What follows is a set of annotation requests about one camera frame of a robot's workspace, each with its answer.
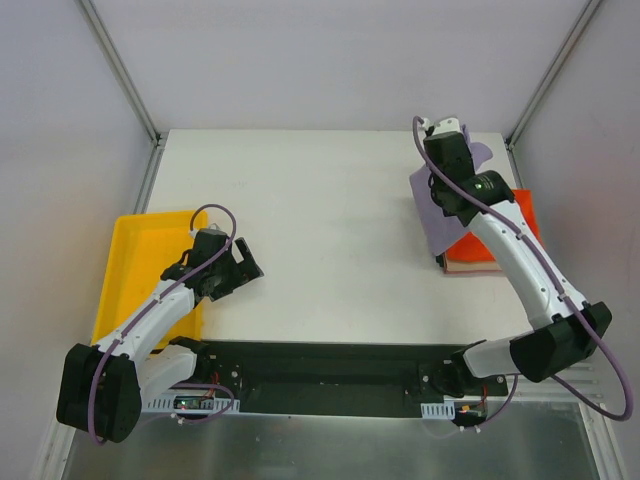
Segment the yellow plastic tray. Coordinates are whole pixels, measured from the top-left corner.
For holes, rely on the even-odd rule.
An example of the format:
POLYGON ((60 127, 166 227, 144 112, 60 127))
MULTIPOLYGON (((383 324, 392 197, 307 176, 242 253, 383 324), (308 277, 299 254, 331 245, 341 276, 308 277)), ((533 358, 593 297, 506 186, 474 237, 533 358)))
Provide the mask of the yellow plastic tray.
POLYGON ((193 245, 190 211, 127 215, 117 219, 93 330, 93 344, 132 316, 160 275, 193 245))

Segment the purple t-shirt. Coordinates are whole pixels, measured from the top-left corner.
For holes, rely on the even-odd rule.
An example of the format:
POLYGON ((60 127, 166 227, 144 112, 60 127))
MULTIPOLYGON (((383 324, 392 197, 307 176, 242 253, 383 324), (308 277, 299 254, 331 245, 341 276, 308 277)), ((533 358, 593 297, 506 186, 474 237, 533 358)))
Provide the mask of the purple t-shirt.
MULTIPOLYGON (((484 143, 471 141, 465 124, 462 124, 461 129, 471 153, 474 170, 478 172, 483 163, 492 159, 493 152, 484 143)), ((429 185, 430 179, 431 171, 423 163, 417 171, 409 176, 409 183, 429 250, 432 255, 439 256, 461 240, 468 233, 468 230, 462 226, 457 218, 445 217, 442 209, 433 202, 429 185)))

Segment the left aluminium frame post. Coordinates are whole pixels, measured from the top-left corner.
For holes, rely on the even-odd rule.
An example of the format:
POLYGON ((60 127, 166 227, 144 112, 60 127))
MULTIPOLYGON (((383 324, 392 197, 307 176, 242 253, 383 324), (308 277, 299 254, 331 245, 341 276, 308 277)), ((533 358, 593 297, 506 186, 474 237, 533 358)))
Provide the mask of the left aluminium frame post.
POLYGON ((89 30, 96 40, 109 69, 119 85, 125 99, 151 143, 158 148, 164 146, 163 133, 156 127, 118 49, 109 33, 106 23, 93 1, 75 1, 89 30))

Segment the aluminium frame post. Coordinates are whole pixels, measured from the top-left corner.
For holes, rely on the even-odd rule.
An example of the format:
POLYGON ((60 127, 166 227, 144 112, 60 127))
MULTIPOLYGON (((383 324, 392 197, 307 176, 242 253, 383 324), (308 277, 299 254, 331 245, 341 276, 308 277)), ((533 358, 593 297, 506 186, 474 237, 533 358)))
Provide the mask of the aluminium frame post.
POLYGON ((125 99, 151 143, 158 148, 164 146, 163 133, 156 127, 118 49, 109 33, 106 23, 93 1, 75 1, 89 30, 96 40, 109 69, 119 85, 125 99))
POLYGON ((604 4, 605 2, 603 0, 588 0, 583 3, 576 19, 573 21, 567 34, 561 41, 556 53, 552 57, 551 62, 547 66, 540 81, 529 97, 529 100, 519 115, 515 125, 511 129, 510 133, 505 137, 505 145, 508 151, 512 151, 515 148, 517 142, 531 122, 534 114, 539 109, 554 83, 560 77, 574 50, 604 4))

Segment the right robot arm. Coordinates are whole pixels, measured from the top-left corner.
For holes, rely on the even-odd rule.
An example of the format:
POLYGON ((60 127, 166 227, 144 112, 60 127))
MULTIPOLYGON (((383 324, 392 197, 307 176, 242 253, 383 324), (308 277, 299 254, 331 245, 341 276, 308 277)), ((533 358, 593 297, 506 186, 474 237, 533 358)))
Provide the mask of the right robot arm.
POLYGON ((433 374, 434 388, 460 398, 494 376, 516 373, 539 383, 589 358, 612 320, 606 304, 587 301, 559 272, 502 176, 476 171, 460 129, 429 128, 423 148, 437 169, 429 178, 432 200, 490 251, 531 326, 512 338, 481 340, 456 351, 433 374))

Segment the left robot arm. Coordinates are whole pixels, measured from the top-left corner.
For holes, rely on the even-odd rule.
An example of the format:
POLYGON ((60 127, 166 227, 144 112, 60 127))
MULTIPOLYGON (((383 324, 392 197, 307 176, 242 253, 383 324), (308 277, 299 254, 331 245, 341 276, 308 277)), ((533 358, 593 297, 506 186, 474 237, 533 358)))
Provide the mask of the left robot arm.
POLYGON ((143 407, 176 384, 204 387, 211 377, 204 343, 179 336, 154 350, 202 300, 220 300, 262 277, 245 239, 217 228, 196 232, 193 245, 167 267, 152 294, 95 345, 78 343, 64 361, 56 419, 119 443, 137 425, 143 407))

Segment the right aluminium frame post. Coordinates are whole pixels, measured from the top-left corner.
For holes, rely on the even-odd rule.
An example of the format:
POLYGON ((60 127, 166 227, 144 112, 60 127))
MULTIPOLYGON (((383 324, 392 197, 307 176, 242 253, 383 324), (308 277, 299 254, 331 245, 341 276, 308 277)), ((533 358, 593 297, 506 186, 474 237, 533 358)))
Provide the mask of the right aluminium frame post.
POLYGON ((574 50, 604 4, 605 2, 603 0, 588 0, 583 3, 576 19, 573 21, 567 34, 561 41, 556 53, 552 57, 551 62, 547 66, 540 81, 529 97, 529 100, 519 115, 515 125, 511 129, 510 133, 505 137, 505 145, 508 151, 512 151, 515 148, 517 142, 531 122, 534 114, 539 109, 554 83, 560 77, 574 50))

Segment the folded orange t-shirt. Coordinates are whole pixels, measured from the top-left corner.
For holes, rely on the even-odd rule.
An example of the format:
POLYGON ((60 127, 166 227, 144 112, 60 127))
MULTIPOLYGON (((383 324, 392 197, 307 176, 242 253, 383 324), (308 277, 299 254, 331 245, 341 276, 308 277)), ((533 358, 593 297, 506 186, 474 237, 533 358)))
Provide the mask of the folded orange t-shirt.
MULTIPOLYGON (((516 189, 515 200, 519 204, 526 223, 537 239, 540 239, 539 227, 534 210, 533 195, 530 190, 516 189)), ((466 233, 446 252, 447 260, 463 263, 494 262, 495 259, 484 244, 472 233, 466 233)))

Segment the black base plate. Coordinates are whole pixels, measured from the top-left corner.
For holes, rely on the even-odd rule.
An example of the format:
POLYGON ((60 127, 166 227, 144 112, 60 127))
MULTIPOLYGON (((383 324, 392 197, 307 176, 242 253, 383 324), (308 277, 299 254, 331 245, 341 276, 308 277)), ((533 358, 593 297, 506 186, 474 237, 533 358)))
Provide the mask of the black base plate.
POLYGON ((443 395, 433 374, 454 345, 197 341, 172 344, 196 354, 198 383, 223 386, 250 414, 417 418, 443 395))

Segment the folded beige t-shirt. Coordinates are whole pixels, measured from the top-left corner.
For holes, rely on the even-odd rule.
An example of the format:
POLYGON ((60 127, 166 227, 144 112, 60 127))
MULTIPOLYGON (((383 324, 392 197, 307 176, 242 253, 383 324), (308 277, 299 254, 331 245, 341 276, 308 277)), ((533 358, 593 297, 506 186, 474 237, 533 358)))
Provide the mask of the folded beige t-shirt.
POLYGON ((500 266, 494 262, 464 262, 450 259, 446 254, 436 257, 445 274, 488 274, 501 272, 500 266))

